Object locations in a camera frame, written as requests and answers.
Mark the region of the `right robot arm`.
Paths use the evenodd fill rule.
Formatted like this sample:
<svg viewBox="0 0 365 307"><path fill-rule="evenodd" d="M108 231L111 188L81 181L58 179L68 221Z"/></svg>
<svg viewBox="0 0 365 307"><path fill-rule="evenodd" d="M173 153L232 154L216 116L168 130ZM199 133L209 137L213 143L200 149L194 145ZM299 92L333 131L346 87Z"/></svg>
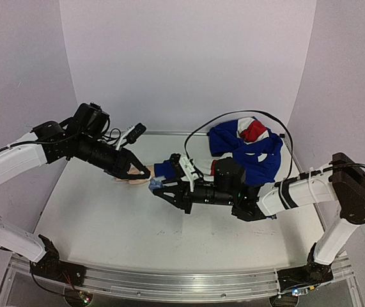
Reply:
<svg viewBox="0 0 365 307"><path fill-rule="evenodd" d="M365 224L365 164L336 153L327 165L296 177L263 185L248 185L245 168L233 158L215 161L213 179L205 180L185 156L173 154L173 178L151 179L151 192L190 214L195 203L227 205L247 222L273 219L277 213L314 203L336 201L339 214L320 240L313 244L305 270L330 266L353 232Z"/></svg>

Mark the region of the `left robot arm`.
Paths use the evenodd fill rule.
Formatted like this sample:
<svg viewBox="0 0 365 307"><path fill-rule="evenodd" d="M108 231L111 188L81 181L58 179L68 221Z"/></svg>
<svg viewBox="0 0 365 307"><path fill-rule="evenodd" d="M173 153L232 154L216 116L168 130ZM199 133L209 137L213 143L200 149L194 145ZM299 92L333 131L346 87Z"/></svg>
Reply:
<svg viewBox="0 0 365 307"><path fill-rule="evenodd" d="M36 126L12 144L0 148L0 185L31 169L60 159L80 159L120 180L145 180L150 170L125 145L135 143L146 131L142 123L131 127L113 145L104 139L109 115L94 103L82 103L75 114L58 123ZM33 235L0 217L0 249L38 264L50 279L64 273L59 253L42 235Z"/></svg>

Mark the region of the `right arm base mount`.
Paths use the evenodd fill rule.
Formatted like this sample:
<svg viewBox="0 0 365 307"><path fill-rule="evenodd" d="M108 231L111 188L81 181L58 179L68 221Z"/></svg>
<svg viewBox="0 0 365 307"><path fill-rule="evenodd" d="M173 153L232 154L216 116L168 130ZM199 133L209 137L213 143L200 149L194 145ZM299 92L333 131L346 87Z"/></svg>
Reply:
<svg viewBox="0 0 365 307"><path fill-rule="evenodd" d="M317 287L333 280L331 265L315 262L315 247L316 243L313 244L305 265L281 269L277 272L280 294L289 293L299 288Z"/></svg>

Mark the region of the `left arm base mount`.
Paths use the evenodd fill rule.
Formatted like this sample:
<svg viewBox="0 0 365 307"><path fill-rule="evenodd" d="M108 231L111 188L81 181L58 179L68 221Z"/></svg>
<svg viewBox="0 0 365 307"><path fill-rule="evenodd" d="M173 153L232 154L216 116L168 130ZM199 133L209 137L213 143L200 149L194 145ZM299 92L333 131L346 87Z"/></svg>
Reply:
<svg viewBox="0 0 365 307"><path fill-rule="evenodd" d="M85 266L61 260L52 241L43 235L39 235L39 238L44 245L45 255L38 262L30 264L31 273L73 287L82 286L86 275Z"/></svg>

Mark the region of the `nail polish bottle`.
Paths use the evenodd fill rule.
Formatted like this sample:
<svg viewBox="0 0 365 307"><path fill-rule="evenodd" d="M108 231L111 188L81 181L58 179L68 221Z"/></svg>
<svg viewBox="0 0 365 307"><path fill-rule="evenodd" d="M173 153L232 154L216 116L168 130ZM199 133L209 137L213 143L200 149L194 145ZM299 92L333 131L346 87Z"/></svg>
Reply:
<svg viewBox="0 0 365 307"><path fill-rule="evenodd" d="M160 176L160 177L153 177L150 179L149 182L149 190L151 192L154 192L154 190L157 189L162 189L164 187L164 184L162 183L166 178L164 176Z"/></svg>

